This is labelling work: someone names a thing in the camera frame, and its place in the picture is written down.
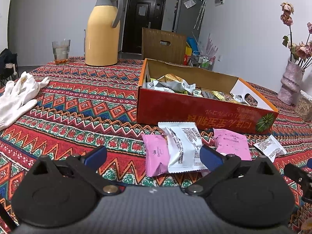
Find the pink vase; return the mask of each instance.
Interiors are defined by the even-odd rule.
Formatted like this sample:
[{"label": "pink vase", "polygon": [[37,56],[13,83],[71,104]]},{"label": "pink vase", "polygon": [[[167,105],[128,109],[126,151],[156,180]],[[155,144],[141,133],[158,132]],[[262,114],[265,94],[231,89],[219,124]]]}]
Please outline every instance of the pink vase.
[{"label": "pink vase", "polygon": [[286,70],[280,82],[282,87],[277,95],[277,98],[286,105],[291,105],[293,100],[301,89],[301,82],[304,74],[304,69],[298,64],[288,61]]}]

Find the box handle hole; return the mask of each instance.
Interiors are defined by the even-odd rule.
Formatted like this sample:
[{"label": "box handle hole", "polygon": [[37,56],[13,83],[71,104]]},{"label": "box handle hole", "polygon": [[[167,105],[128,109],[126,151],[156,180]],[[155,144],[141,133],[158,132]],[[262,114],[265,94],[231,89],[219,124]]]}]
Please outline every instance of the box handle hole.
[{"label": "box handle hole", "polygon": [[163,46],[170,46],[170,45],[171,45],[170,41],[161,40],[159,43],[160,43],[161,45],[163,45]]},{"label": "box handle hole", "polygon": [[258,101],[257,100],[255,100],[255,98],[252,96],[252,95],[250,95],[249,93],[247,93],[246,95],[245,95],[245,101],[249,104],[249,105],[251,105],[251,106],[258,106]]}]

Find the dark door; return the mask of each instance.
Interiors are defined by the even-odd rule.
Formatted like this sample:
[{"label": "dark door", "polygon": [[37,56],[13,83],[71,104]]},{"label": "dark door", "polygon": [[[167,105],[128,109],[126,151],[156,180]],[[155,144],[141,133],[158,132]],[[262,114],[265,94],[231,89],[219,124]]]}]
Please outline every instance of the dark door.
[{"label": "dark door", "polygon": [[142,28],[161,30],[166,0],[128,0],[122,52],[141,54]]}]

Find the black bag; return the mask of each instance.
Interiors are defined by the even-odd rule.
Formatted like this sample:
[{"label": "black bag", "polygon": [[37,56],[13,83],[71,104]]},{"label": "black bag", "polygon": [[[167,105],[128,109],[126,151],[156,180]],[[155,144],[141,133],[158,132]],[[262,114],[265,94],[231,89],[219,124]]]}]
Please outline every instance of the black bag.
[{"label": "black bag", "polygon": [[0,80],[7,79],[9,76],[12,76],[14,73],[13,68],[6,68],[5,65],[8,63],[15,64],[16,70],[17,68],[17,54],[12,54],[12,52],[5,48],[0,53]]}]

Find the cardboard box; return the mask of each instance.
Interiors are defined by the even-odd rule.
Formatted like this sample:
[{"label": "cardboard box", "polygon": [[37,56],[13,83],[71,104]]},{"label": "cardboard box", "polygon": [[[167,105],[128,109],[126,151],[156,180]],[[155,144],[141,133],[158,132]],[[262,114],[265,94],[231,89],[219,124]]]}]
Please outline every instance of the cardboard box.
[{"label": "cardboard box", "polygon": [[312,119],[312,101],[301,94],[294,110],[304,121]]},{"label": "cardboard box", "polygon": [[186,36],[142,28],[142,57],[175,64],[184,63]]},{"label": "cardboard box", "polygon": [[[150,78],[158,79],[169,73],[204,89],[242,95],[243,98],[250,94],[258,105],[252,107],[146,89]],[[241,78],[157,60],[144,61],[138,85],[138,123],[157,125],[162,121],[190,121],[201,130],[219,128],[238,133],[265,134],[277,115],[278,109]]]}]

